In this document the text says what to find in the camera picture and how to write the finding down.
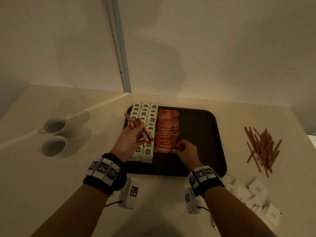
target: wristband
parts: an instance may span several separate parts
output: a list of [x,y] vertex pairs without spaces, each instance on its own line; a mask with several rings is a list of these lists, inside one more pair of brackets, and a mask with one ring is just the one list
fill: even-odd
[[216,186],[223,186],[219,180],[218,175],[209,166],[200,166],[195,168],[188,175],[189,183],[193,189],[195,196],[202,196],[204,198],[205,192]]
[[124,162],[115,155],[106,153],[92,162],[83,183],[97,188],[110,197],[113,191],[119,191],[124,187],[126,180]]

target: black cable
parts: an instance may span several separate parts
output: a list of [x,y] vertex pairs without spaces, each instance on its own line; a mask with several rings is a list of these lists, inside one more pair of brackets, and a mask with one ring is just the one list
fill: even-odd
[[122,201],[119,200],[119,201],[117,201],[117,202],[113,202],[113,203],[110,203],[110,204],[106,204],[104,207],[107,207],[107,206],[112,205],[112,204],[117,204],[117,203],[122,203]]
[[207,211],[209,212],[209,210],[208,210],[207,208],[204,208],[204,207],[202,207],[202,206],[198,206],[197,208],[198,208],[198,209],[205,209],[205,210],[207,210]]

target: white wall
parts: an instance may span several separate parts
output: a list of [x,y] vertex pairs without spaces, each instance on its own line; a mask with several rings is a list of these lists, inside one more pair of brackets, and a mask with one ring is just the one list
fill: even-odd
[[0,112],[20,83],[123,91],[102,0],[0,0],[0,27]]
[[316,0],[119,0],[132,92],[292,106],[316,131]]

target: black tray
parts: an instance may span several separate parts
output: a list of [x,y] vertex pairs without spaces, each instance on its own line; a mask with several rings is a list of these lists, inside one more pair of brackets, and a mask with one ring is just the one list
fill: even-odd
[[[128,114],[131,113],[132,108],[133,106],[127,110]],[[195,145],[200,162],[210,166],[220,177],[223,177],[226,174],[227,166],[215,116],[206,110],[168,106],[158,108],[179,111],[180,135],[178,141],[186,139]],[[127,173],[133,174],[187,177],[190,172],[180,158],[172,153],[154,152],[152,164],[140,161],[127,161],[125,164]]]

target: table surface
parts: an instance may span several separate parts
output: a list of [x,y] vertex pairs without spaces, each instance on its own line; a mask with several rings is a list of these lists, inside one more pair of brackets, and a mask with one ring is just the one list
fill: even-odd
[[[259,178],[269,190],[267,200],[282,212],[275,234],[316,235],[316,150],[289,108],[31,85],[0,121],[0,236],[29,236],[56,211],[82,184],[91,161],[110,150],[122,130],[123,114],[139,101],[212,112],[227,175],[245,185]],[[49,135],[37,130],[52,116],[69,117],[76,127],[69,158],[47,158],[38,151]],[[246,163],[245,126],[268,128],[275,140],[283,139],[269,179],[254,161]],[[207,211],[187,213],[186,178],[129,176],[140,180],[136,207],[107,207],[93,236],[220,236]],[[115,193],[108,203],[117,198]]]

